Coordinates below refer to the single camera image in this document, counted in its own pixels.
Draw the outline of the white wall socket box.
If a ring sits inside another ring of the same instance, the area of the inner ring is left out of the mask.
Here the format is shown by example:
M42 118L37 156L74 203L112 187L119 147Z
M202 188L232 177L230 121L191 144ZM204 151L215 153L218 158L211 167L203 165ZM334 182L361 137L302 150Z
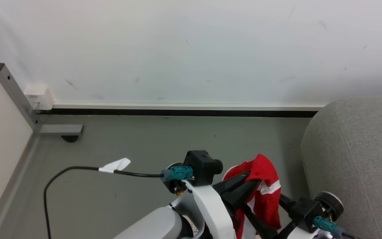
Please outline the white wall socket box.
M23 94L33 110L51 110L55 100L47 86L27 86Z

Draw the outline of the red garment with white stripes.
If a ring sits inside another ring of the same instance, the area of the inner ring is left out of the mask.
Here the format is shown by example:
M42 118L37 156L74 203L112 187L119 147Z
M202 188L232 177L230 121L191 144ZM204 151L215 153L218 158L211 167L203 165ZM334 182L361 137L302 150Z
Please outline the red garment with white stripes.
M277 232L282 228L279 216L281 185L277 171L266 156L258 154L251 161L244 161L240 165L229 168L224 174L223 180L247 171L250 171L250 175L246 182L261 180L261 183L245 203L260 221Z

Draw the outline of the grey metal frame leg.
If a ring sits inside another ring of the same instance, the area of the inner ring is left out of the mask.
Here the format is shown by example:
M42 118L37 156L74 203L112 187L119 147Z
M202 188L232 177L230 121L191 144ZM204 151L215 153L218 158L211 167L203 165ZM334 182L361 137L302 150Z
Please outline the grey metal frame leg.
M33 110L26 96L23 94L8 67L4 63L0 63L0 83L35 134L40 136L82 135L84 129L83 124L42 124L37 113Z

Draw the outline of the grey fabric sofa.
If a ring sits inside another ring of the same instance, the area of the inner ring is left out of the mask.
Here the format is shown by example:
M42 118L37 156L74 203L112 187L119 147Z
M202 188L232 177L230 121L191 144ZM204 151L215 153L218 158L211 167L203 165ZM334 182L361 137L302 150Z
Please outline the grey fabric sofa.
M331 192L344 205L337 224L361 239L382 239L382 96L329 103L301 141L311 196Z

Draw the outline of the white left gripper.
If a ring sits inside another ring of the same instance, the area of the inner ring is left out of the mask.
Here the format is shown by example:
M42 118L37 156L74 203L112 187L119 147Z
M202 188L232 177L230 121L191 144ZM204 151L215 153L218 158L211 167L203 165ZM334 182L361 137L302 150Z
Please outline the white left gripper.
M249 175L246 171L213 186L186 185L213 239L237 239L229 213L235 213L261 184L261 180L246 182Z

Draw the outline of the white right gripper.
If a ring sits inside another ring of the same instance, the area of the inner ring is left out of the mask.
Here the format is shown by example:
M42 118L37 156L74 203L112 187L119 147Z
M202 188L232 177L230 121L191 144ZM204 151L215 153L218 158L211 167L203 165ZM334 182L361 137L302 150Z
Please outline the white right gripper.
M291 208L294 207L296 203L296 201L286 195L280 194L279 205L285 210L285 212L289 213ZM261 239L321 239L319 229L315 230L313 233L308 233L297 227L294 221L291 221L278 233L276 230L260 221L247 204L242 205L242 211Z

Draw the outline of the white skirting strip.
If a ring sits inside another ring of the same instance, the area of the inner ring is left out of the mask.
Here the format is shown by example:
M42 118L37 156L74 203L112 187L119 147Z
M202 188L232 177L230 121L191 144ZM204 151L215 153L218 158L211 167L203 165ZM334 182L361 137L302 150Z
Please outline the white skirting strip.
M203 111L319 111L325 104L176 104L55 102L54 109L203 110Z

